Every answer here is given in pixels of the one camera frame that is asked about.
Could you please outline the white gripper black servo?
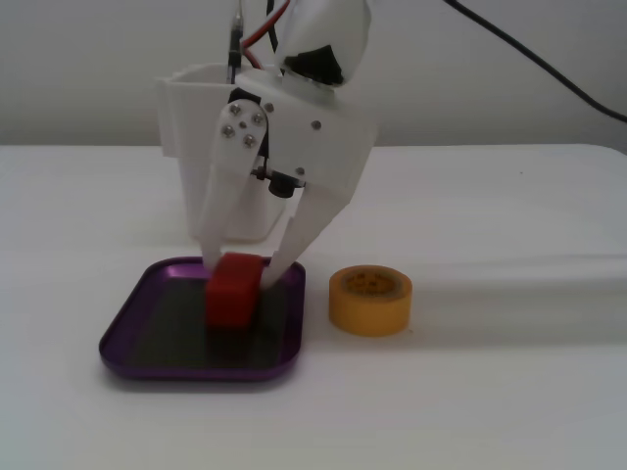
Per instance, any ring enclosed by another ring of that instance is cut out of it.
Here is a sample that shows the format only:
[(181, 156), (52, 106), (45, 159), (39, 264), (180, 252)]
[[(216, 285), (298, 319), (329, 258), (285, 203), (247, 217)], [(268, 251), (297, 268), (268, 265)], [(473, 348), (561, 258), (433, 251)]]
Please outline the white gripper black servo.
[(349, 204), (376, 128), (331, 87), (291, 72), (250, 70), (239, 74), (236, 88), (254, 99), (236, 100), (219, 114), (198, 240), (204, 266), (213, 269), (230, 226), (249, 226), (244, 217), (261, 206), (263, 188), (251, 172), (267, 141), (267, 168), (307, 184), (264, 270), (268, 289)]

